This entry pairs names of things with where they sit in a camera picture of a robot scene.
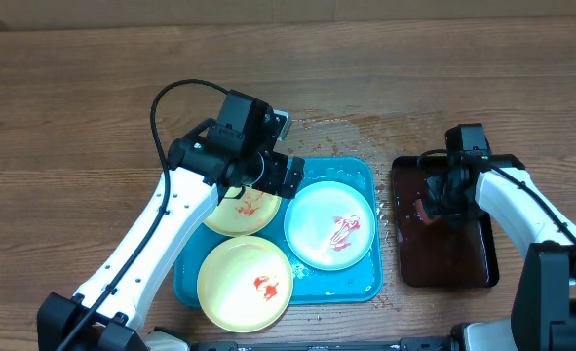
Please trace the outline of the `light blue plate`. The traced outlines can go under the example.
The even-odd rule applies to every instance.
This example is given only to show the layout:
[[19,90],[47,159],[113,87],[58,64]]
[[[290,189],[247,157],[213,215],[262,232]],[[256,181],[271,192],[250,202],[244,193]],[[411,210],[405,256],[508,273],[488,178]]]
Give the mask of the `light blue plate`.
[[304,263],[339,271],[362,260],[374,241],[372,208],[355,188],[322,181],[299,190],[288,204],[284,232]]

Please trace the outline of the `red black sponge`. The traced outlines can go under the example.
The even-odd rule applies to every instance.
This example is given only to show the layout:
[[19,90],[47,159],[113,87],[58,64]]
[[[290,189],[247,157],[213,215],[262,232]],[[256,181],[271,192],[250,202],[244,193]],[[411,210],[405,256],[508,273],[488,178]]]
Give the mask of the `red black sponge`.
[[429,217],[423,206],[421,199],[416,199],[414,202],[415,215],[424,225],[432,225],[439,221],[441,218],[437,215],[434,217]]

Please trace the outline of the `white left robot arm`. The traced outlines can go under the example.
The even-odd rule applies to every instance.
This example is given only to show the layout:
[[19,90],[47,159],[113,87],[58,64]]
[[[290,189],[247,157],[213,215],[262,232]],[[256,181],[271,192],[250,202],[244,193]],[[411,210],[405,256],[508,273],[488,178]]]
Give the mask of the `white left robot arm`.
[[209,118],[159,148],[159,183],[110,257],[69,298],[51,293],[37,314],[42,350],[145,350],[157,290],[197,228],[231,188],[294,197],[304,162],[276,152],[291,118],[231,90]]

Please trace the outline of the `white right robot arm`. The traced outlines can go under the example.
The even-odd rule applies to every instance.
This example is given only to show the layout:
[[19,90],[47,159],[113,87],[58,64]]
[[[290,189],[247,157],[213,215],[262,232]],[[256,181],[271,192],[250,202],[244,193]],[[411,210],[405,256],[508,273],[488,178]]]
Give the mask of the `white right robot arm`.
[[457,328],[461,349],[576,350],[576,225],[516,156],[492,153],[481,124],[449,129],[445,147],[424,152],[416,164],[441,157],[446,167],[426,179],[421,216],[489,215],[524,260],[510,316]]

